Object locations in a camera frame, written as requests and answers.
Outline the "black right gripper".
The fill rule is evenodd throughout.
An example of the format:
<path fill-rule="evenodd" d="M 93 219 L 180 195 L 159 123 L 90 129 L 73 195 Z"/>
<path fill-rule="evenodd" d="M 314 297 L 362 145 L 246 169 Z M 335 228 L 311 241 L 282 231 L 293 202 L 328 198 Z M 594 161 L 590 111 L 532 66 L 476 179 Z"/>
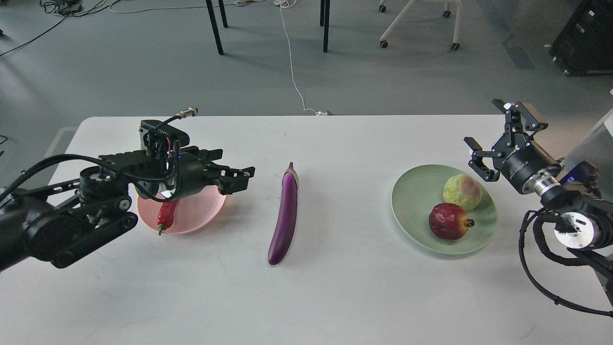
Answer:
<path fill-rule="evenodd" d="M 471 149 L 468 165 L 485 182 L 498 181 L 501 173 L 519 194 L 531 194 L 533 181 L 541 173 L 556 177 L 561 171 L 560 164 L 543 147 L 532 142 L 535 134 L 547 129 L 549 124 L 530 103 L 493 99 L 492 104 L 504 114 L 503 135 L 494 146 L 500 150 L 485 151 L 475 138 L 466 136 L 464 142 Z M 494 169 L 484 159 L 492 159 Z"/>

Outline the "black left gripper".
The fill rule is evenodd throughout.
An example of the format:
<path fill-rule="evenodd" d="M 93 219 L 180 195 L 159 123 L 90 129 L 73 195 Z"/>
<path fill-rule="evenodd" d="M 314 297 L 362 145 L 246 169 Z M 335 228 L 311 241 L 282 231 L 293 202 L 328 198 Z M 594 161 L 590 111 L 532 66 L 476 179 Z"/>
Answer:
<path fill-rule="evenodd" d="M 166 198 L 171 201 L 187 198 L 201 192 L 206 186 L 216 185 L 221 195 L 231 195 L 247 190 L 249 180 L 255 175 L 255 167 L 241 170 L 217 165 L 223 157 L 223 149 L 197 150 L 182 153 L 177 158 L 174 189 L 170 189 Z M 204 166 L 211 166 L 213 180 L 206 175 Z"/>

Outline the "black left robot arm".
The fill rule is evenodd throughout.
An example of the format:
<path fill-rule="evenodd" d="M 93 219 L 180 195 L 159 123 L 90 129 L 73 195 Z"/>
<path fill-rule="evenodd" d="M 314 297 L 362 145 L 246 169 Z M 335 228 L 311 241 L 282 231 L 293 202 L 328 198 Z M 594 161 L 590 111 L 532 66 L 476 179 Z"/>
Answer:
<path fill-rule="evenodd" d="M 143 199 L 168 205 L 217 186 L 222 195 L 247 189 L 255 168 L 219 165 L 221 149 L 190 145 L 171 122 L 196 116 L 189 108 L 166 120 L 142 120 L 140 150 L 92 157 L 61 154 L 43 159 L 1 192 L 0 265 L 5 270 L 33 257 L 66 268 L 127 233 L 138 223 L 129 185 Z M 76 179 L 36 189 L 23 184 L 46 168 L 82 160 L 91 166 Z"/>

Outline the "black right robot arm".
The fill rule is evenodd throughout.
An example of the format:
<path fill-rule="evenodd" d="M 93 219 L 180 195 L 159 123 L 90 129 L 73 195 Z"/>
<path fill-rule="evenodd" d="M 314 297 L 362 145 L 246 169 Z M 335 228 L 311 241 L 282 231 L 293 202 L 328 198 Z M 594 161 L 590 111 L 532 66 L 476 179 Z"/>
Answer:
<path fill-rule="evenodd" d="M 532 227 L 535 243 L 546 258 L 564 266 L 594 269 L 606 279 L 606 292 L 612 292 L 612 261 L 598 253 L 612 244 L 612 203 L 602 199 L 596 186 L 596 167 L 581 161 L 558 178 L 561 161 L 534 140 L 536 133 L 549 126 L 538 111 L 521 102 L 494 99 L 492 103 L 504 115 L 503 134 L 490 150 L 465 137 L 471 149 L 468 166 L 486 182 L 503 176 L 519 194 L 538 195 L 542 208 L 528 210 L 519 229 L 519 258 L 527 278 L 554 304 L 611 317 L 611 311 L 572 303 L 544 288 L 530 273 L 524 254 L 525 235 Z"/>

